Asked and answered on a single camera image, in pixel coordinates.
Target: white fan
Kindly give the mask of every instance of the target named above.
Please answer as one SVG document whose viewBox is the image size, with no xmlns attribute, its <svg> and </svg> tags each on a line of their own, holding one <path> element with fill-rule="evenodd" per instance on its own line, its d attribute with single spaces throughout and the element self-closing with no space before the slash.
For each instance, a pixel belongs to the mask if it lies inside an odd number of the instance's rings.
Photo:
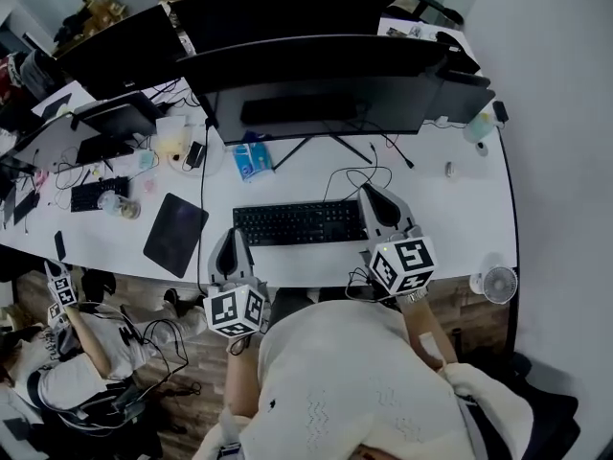
<svg viewBox="0 0 613 460">
<path fill-rule="evenodd" d="M 487 272 L 470 276 L 470 289 L 499 305 L 506 304 L 517 292 L 517 275 L 509 267 L 496 265 Z"/>
</svg>

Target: mouse pad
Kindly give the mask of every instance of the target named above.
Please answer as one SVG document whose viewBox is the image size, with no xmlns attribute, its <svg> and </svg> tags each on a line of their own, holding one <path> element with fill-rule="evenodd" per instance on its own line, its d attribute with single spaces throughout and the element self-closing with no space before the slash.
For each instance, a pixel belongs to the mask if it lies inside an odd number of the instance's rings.
<svg viewBox="0 0 613 460">
<path fill-rule="evenodd" d="M 167 194 L 153 222 L 143 254 L 177 278 L 183 278 L 208 218 L 206 211 L 185 199 Z"/>
</svg>

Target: person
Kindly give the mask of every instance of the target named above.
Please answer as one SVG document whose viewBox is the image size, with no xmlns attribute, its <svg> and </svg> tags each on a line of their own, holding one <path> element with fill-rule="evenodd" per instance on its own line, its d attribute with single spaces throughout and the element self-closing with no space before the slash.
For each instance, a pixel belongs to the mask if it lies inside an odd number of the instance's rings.
<svg viewBox="0 0 613 460">
<path fill-rule="evenodd" d="M 259 353 L 228 355 L 225 408 L 194 460 L 487 458 L 460 396 L 475 398 L 521 458 L 528 403 L 457 361 L 425 299 L 391 309 L 278 294 Z"/>
<path fill-rule="evenodd" d="M 60 411 L 78 407 L 130 377 L 165 344 L 202 333 L 207 325 L 198 303 L 179 318 L 171 289 L 162 309 L 123 307 L 127 318 L 105 305 L 66 307 L 64 325 L 54 319 L 50 326 L 2 336 L 0 378 L 33 406 L 41 401 Z M 34 392 L 33 374 L 39 374 Z"/>
</svg>

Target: tissue box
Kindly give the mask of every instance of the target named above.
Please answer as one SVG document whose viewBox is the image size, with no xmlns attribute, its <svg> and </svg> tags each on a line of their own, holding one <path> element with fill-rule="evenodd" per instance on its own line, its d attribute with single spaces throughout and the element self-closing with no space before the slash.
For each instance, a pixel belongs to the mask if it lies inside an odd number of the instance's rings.
<svg viewBox="0 0 613 460">
<path fill-rule="evenodd" d="M 254 176 L 262 173 L 272 173 L 272 162 L 264 143 L 247 143 L 239 145 L 234 150 L 240 177 L 245 182 L 251 182 Z"/>
</svg>

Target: white desk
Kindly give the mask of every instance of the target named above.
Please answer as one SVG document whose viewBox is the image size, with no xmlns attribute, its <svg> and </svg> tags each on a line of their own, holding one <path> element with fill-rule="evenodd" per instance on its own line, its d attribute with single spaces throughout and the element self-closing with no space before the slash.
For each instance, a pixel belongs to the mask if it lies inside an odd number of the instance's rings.
<svg viewBox="0 0 613 460">
<path fill-rule="evenodd" d="M 384 34 L 390 24 L 408 32 L 410 22 L 384 19 Z M 423 37 L 437 28 L 423 25 Z M 451 32 L 465 45 L 464 36 Z M 189 124 L 203 125 L 205 115 L 198 108 L 183 107 L 172 114 L 189 116 Z M 197 128 L 193 139 L 203 139 L 204 127 Z M 209 133 L 211 142 L 204 186 L 204 206 L 209 219 L 203 232 L 201 280 L 208 281 L 207 261 L 222 233 L 232 226 L 232 209 L 254 204 L 318 201 L 324 195 L 330 174 L 341 167 L 366 164 L 327 137 L 315 138 L 287 161 L 277 173 L 256 178 L 246 184 L 240 180 L 234 159 L 225 149 L 216 131 Z M 389 189 L 410 205 L 424 234 L 435 245 L 440 263 L 437 279 L 464 276 L 481 269 L 489 253 L 497 253 L 507 265 L 517 264 L 515 226 L 511 189 L 502 146 L 497 134 L 490 134 L 485 143 L 489 155 L 479 156 L 458 129 L 437 129 L 424 126 L 419 135 L 400 136 L 401 150 L 416 165 L 409 170 L 394 149 L 385 147 L 378 135 L 346 137 L 348 143 L 372 156 L 369 142 L 377 150 L 379 165 L 389 167 L 394 177 Z M 279 161 L 300 140 L 284 140 L 267 144 L 273 161 Z M 448 179 L 446 162 L 456 166 L 457 177 Z M 113 161 L 115 174 L 127 173 L 129 159 Z M 155 188 L 144 192 L 144 184 L 154 179 Z M 387 173 L 379 171 L 373 182 L 384 184 Z M 167 193 L 173 193 L 199 205 L 200 180 L 197 172 L 183 174 L 173 170 L 166 159 L 161 165 L 132 181 L 133 197 L 142 204 L 137 220 L 114 218 L 103 212 L 70 213 L 54 205 L 57 193 L 54 177 L 41 190 L 38 207 L 24 222 L 0 231 L 0 243 L 41 257 L 55 258 L 54 234 L 61 230 L 66 247 L 65 262 L 115 273 L 174 281 L 176 278 L 143 255 L 143 247 L 159 207 Z M 329 188 L 328 199 L 347 196 L 354 187 L 345 175 L 337 174 Z M 69 205 L 65 192 L 60 200 Z M 362 265 L 358 255 L 363 242 L 255 247 L 252 249 L 258 277 L 272 287 L 344 286 L 348 273 Z M 196 254 L 184 282 L 196 281 Z"/>
</svg>

